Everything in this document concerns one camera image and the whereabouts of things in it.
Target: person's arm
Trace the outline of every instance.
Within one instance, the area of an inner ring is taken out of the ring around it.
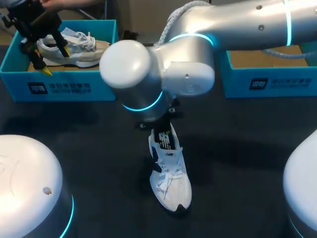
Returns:
[[[106,0],[62,0],[63,8],[79,8],[105,2]]]
[[[48,10],[62,10],[66,8],[81,8],[104,1],[106,0],[41,0],[41,3]]]

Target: blue light strip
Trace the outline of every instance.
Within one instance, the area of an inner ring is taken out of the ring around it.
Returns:
[[[212,42],[212,40],[209,37],[207,37],[207,36],[205,36],[203,34],[199,34],[199,33],[184,33],[184,34],[180,34],[180,35],[175,36],[172,39],[170,39],[170,42],[174,41],[176,39],[182,38],[182,37],[187,37],[187,36],[197,36],[197,37],[204,38],[204,39],[208,40],[210,42],[210,44],[213,46],[213,42]]]
[[[287,23],[287,43],[286,46],[292,44],[292,15],[289,9],[289,0],[284,0],[285,5],[285,14],[286,14],[286,23]]]
[[[291,221],[291,223],[292,223],[292,225],[293,225],[293,227],[294,227],[294,229],[297,231],[297,233],[301,236],[301,238],[304,238],[300,233],[299,233],[299,231],[296,229],[296,227],[294,226],[294,223],[292,222],[292,219],[289,217],[289,220]]]
[[[129,108],[129,107],[123,105],[123,104],[122,104],[122,105],[123,105],[123,106],[125,107],[125,109],[127,109],[127,110],[130,110],[130,111],[133,111],[133,112],[142,112],[142,111],[145,111],[145,110],[147,110],[147,109],[150,109],[150,108],[153,107],[156,103],[158,103],[158,101],[160,100],[160,98],[161,98],[162,95],[163,95],[163,92],[160,93],[159,97],[156,99],[155,102],[153,102],[151,105],[149,105],[149,106],[146,107],[146,108],[133,109],[133,108]]]
[[[73,204],[72,204],[72,209],[71,209],[71,214],[70,214],[69,222],[68,222],[67,227],[65,228],[63,234],[61,234],[61,236],[60,236],[59,238],[63,238],[63,237],[65,236],[65,234],[67,233],[68,228],[69,228],[69,226],[70,226],[70,224],[71,224],[71,221],[73,220],[74,210],[75,210],[74,197],[71,196],[71,199],[72,199],[72,201],[73,201]]]

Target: new balance logo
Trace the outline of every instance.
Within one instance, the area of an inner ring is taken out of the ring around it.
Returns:
[[[170,150],[170,142],[169,142],[169,137],[168,135],[164,134],[164,133],[160,133],[159,135],[159,140],[160,140],[160,144],[166,148],[167,150]]]

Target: box label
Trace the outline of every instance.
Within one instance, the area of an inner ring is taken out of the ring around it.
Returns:
[[[91,93],[89,83],[50,83],[54,94],[86,94]]]
[[[294,89],[294,88],[308,88],[312,79],[311,78],[286,78],[286,79],[273,79],[270,84],[272,89]]]
[[[44,83],[28,83],[28,86],[32,94],[43,95],[48,93]]]
[[[250,90],[262,90],[267,85],[268,78],[254,78],[250,84]]]

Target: black surface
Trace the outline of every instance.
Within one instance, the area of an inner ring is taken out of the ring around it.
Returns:
[[[181,99],[173,125],[193,187],[191,213],[164,212],[149,186],[148,132],[118,103],[14,103],[0,85],[1,134],[33,137],[58,157],[81,238],[289,238],[284,165],[317,127],[317,98]]]

